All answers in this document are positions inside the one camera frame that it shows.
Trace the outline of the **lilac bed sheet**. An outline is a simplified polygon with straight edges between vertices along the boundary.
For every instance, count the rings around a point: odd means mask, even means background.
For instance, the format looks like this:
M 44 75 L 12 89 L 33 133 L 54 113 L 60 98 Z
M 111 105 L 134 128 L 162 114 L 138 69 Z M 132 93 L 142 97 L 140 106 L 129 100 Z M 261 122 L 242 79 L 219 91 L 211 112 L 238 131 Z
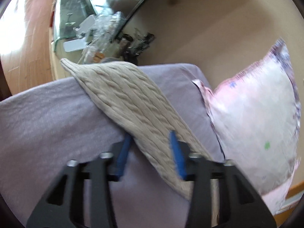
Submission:
M 195 65 L 143 66 L 215 161 L 224 160 L 193 80 Z M 124 132 L 92 102 L 74 78 L 37 86 L 1 102 L 1 195 L 22 223 L 69 160 L 90 161 Z M 110 185 L 119 227 L 184 227 L 189 204 L 132 147 L 120 182 Z

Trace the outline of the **clear plastic wrap clutter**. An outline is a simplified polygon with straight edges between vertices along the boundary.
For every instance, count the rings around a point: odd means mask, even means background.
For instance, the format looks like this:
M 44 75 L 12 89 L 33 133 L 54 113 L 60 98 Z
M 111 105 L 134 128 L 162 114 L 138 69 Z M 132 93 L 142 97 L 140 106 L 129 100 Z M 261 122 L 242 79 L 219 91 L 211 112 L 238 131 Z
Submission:
M 94 62 L 94 58 L 105 58 L 105 53 L 114 41 L 115 35 L 125 21 L 122 12 L 113 15 L 89 15 L 74 28 L 77 38 L 85 40 L 79 64 Z

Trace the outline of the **wooden nightstand with glass top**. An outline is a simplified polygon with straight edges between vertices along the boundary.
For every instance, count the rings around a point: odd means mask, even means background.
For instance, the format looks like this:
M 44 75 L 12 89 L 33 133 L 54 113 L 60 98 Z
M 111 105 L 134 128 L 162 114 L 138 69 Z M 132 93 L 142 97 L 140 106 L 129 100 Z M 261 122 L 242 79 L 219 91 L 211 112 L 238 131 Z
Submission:
M 144 2 L 145 0 L 55 0 L 53 32 L 50 33 L 53 79 L 58 80 L 69 76 L 69 73 L 62 68 L 60 59 L 67 58 L 78 63 L 83 49 L 65 52 L 63 43 L 79 39 L 74 28 L 78 27 L 89 15 L 113 15 L 116 12 L 122 12 L 125 21 L 105 53 L 105 58 L 120 58 L 129 43 L 123 35 L 124 27 Z

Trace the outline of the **wooden headboard frame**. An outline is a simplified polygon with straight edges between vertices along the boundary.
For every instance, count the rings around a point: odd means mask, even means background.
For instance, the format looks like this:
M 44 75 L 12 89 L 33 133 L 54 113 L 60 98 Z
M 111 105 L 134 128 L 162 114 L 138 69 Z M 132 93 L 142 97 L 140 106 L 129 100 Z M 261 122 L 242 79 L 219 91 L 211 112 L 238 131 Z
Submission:
M 277 227 L 280 227 L 291 215 L 303 196 L 303 181 L 293 185 L 286 196 L 283 206 L 274 215 Z

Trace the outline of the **beige cable-knit sweater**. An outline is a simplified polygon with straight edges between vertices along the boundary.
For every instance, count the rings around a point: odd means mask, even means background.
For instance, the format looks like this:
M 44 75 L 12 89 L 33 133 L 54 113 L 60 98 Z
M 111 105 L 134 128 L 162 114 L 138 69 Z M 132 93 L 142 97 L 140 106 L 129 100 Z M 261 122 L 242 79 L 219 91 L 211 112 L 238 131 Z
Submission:
M 66 58 L 60 63 L 94 104 L 135 138 L 140 151 L 160 177 L 189 200 L 192 187 L 176 174 L 169 133 L 174 130 L 190 149 L 209 160 L 211 156 L 160 88 L 132 63 L 112 61 L 81 65 Z

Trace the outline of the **black devices by wall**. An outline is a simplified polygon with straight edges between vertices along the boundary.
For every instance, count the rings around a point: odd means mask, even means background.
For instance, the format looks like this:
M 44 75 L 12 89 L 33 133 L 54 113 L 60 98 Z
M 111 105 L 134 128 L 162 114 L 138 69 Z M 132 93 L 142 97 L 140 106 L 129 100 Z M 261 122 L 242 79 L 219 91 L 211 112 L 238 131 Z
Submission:
M 123 60 L 138 66 L 139 55 L 150 47 L 155 38 L 154 34 L 148 32 L 146 35 L 133 41 L 130 46 L 123 50 L 121 54 Z

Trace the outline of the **white box on nightstand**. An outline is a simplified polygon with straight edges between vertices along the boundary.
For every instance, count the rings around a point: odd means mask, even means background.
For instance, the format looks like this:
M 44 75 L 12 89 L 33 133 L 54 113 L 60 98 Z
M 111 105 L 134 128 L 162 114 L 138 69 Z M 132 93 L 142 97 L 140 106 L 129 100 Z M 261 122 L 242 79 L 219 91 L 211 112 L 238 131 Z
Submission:
M 87 46 L 85 38 L 71 40 L 63 43 L 65 52 L 74 52 L 84 49 Z

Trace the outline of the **pink floral pillow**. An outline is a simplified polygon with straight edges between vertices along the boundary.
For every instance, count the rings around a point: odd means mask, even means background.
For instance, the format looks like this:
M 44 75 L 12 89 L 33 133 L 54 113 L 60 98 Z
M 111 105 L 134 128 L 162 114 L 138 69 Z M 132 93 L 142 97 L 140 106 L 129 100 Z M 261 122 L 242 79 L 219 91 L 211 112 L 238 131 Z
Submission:
M 286 43 L 277 40 L 262 60 L 216 89 L 193 82 L 225 158 L 237 164 L 275 214 L 299 165 L 301 104 Z

